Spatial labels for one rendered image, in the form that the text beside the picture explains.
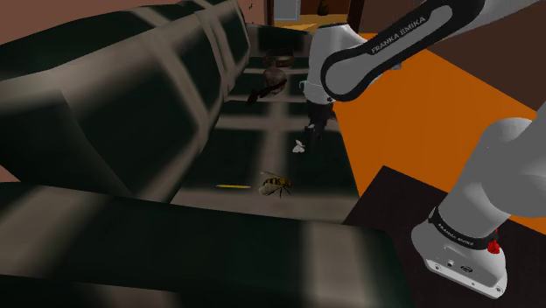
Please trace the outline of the yellow striped wasp figure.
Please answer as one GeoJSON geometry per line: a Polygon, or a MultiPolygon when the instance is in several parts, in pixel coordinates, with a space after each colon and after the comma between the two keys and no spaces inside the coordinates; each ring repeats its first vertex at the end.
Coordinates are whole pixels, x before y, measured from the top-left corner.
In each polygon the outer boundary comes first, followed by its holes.
{"type": "Polygon", "coordinates": [[[283,178],[275,173],[262,171],[262,175],[268,175],[262,185],[259,187],[258,192],[262,196],[269,196],[275,192],[279,192],[279,197],[282,197],[283,191],[290,193],[292,188],[292,182],[287,178],[283,178]]]}

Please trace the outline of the orange rug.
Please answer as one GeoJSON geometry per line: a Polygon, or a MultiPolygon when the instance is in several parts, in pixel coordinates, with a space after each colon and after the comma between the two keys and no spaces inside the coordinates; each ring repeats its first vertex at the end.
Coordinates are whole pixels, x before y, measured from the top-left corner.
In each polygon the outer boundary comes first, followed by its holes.
{"type": "Polygon", "coordinates": [[[484,129],[536,112],[430,51],[334,105],[360,193],[383,167],[442,191],[455,185],[484,129]]]}

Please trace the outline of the dark robot stand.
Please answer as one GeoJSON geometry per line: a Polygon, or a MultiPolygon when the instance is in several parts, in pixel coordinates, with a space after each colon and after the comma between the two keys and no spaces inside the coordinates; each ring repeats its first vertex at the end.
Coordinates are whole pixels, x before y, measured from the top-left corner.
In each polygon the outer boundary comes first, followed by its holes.
{"type": "Polygon", "coordinates": [[[429,271],[410,232],[446,193],[383,166],[351,213],[348,225],[391,237],[416,308],[546,308],[546,235],[507,220],[499,228],[507,260],[507,290],[491,299],[429,271]]]}

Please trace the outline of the dark checked sofa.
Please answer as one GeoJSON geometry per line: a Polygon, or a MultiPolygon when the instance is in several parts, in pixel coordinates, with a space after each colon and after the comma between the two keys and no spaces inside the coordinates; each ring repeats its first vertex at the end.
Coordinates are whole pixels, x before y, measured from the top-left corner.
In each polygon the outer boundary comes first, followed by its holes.
{"type": "Polygon", "coordinates": [[[184,0],[0,45],[0,308],[415,308],[389,236],[345,223],[339,126],[292,152],[311,41],[184,0]],[[281,47],[283,91],[247,105],[281,47]]]}

